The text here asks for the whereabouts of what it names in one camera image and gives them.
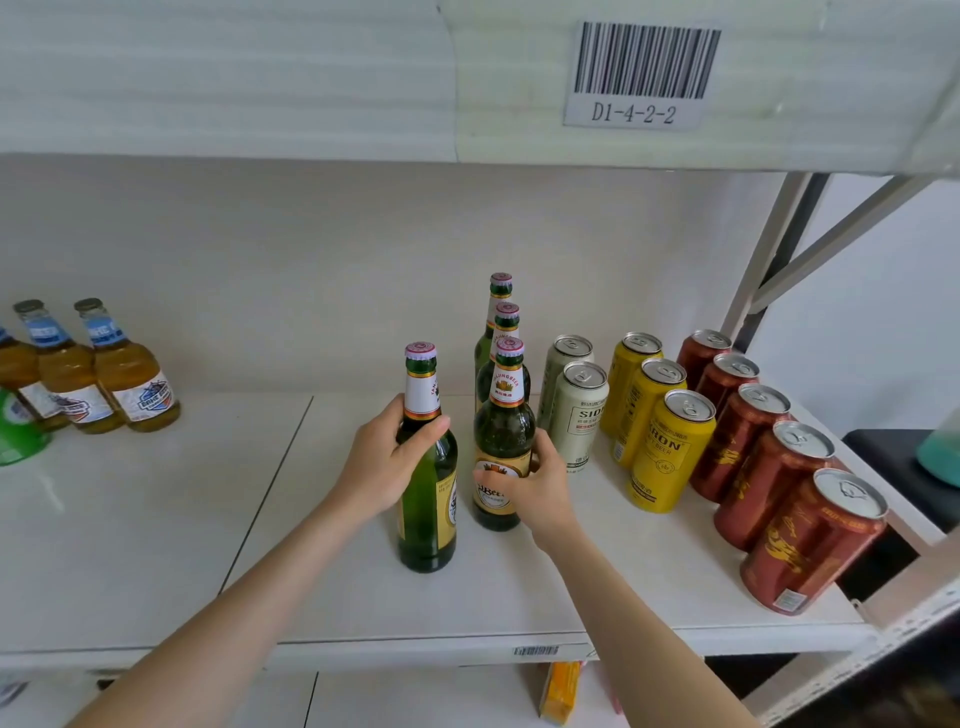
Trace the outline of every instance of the yellow beer can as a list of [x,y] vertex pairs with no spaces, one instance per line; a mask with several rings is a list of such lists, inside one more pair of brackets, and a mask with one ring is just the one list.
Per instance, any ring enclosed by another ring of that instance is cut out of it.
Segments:
[[668,513],[716,429],[716,407],[697,392],[675,389],[654,405],[627,491],[634,504]]
[[653,334],[643,331],[628,332],[613,348],[613,361],[607,374],[610,395],[607,397],[607,408],[600,418],[602,432],[616,437],[637,368],[647,359],[658,356],[663,356],[663,343]]
[[647,434],[654,405],[667,392],[685,386],[686,370],[675,361],[650,358],[640,364],[624,400],[623,417],[613,441],[612,455],[617,465],[630,469]]

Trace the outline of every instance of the red beer can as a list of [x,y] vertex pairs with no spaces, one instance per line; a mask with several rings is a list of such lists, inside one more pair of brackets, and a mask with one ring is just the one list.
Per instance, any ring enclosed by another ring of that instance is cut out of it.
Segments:
[[712,328],[698,328],[684,339],[677,363],[686,369],[686,388],[696,389],[704,368],[718,353],[728,353],[733,342]]
[[727,397],[735,392],[737,387],[758,379],[760,368],[742,353],[718,353],[704,368],[697,392],[713,402],[717,412],[723,412]]
[[797,484],[829,467],[832,457],[833,443],[820,430],[791,420],[776,423],[756,441],[713,525],[731,546],[751,550]]
[[714,503],[722,501],[759,436],[789,412],[790,400],[773,387],[741,384],[727,400],[707,451],[690,476],[693,489]]
[[767,609],[798,615],[880,535],[886,515],[886,500],[863,478],[812,473],[743,560],[743,584]]

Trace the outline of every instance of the shelf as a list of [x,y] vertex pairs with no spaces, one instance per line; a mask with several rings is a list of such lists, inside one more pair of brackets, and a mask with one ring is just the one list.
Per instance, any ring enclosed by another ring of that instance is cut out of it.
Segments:
[[[318,395],[231,574],[235,579],[323,497],[353,430],[389,395]],[[556,570],[524,527],[492,533],[473,519],[473,400],[444,397],[460,445],[457,550],[451,563],[415,574],[396,558],[393,514],[367,524],[329,568],[275,650],[271,665],[321,669],[501,664],[514,649],[557,645],[552,659],[591,655]],[[711,503],[689,489],[666,516],[636,509],[626,474],[600,436],[585,471],[571,477],[578,517],[637,593],[701,655],[843,650],[873,636],[837,587],[804,615],[783,617],[740,583],[740,552],[714,531]]]
[[125,666],[220,590],[309,403],[191,394],[160,432],[0,469],[0,668]]

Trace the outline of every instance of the hand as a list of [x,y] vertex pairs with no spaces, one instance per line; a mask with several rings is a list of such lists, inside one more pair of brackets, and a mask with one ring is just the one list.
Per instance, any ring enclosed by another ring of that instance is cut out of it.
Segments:
[[566,487],[566,463],[549,435],[539,427],[534,436],[534,454],[539,463],[531,463],[527,477],[509,477],[494,471],[483,471],[476,477],[481,485],[510,499],[520,520],[533,532],[534,542],[547,551],[554,536],[563,536],[577,526],[577,517]]
[[450,428],[450,418],[441,415],[398,447],[402,422],[403,395],[397,395],[357,429],[347,463],[324,502],[344,505],[361,522],[396,505],[423,454]]

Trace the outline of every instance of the shelf label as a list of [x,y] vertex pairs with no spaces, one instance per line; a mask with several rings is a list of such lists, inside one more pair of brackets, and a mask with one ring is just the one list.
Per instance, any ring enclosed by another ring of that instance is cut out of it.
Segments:
[[717,28],[581,23],[564,125],[695,129],[720,34]]

